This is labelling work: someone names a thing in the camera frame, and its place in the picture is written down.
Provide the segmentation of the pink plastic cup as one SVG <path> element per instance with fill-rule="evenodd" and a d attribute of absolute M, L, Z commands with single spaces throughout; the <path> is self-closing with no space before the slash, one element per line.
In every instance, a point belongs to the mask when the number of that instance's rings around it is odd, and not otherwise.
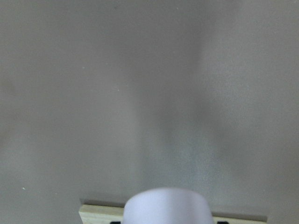
<path fill-rule="evenodd" d="M 213 224 L 206 199 L 197 192 L 180 188 L 157 188 L 130 198 L 123 224 Z"/>

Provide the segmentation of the bamboo cutting board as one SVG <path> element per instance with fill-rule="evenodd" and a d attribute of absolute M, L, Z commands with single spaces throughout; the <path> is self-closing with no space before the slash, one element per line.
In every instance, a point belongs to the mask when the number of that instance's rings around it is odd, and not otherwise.
<path fill-rule="evenodd" d="M 123 218 L 124 208 L 83 204 L 79 209 L 79 215 L 84 224 L 110 224 L 120 223 Z M 213 216 L 215 224 L 266 224 L 267 220 L 232 217 L 224 215 Z"/>

